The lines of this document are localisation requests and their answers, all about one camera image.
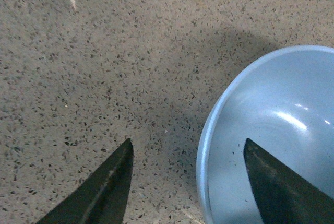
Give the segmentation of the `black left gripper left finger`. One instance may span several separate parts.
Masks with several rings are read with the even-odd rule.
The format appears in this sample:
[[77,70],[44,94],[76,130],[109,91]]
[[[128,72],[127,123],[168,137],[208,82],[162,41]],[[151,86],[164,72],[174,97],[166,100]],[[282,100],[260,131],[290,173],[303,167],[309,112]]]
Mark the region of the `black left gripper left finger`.
[[134,148],[126,139],[84,182],[38,223],[122,223]]

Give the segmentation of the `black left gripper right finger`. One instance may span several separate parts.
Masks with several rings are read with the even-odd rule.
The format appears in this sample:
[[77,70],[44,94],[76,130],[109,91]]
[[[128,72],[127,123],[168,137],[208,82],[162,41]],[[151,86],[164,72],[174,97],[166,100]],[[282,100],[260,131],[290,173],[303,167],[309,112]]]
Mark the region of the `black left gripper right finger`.
[[333,223],[333,198],[249,138],[243,156],[263,223]]

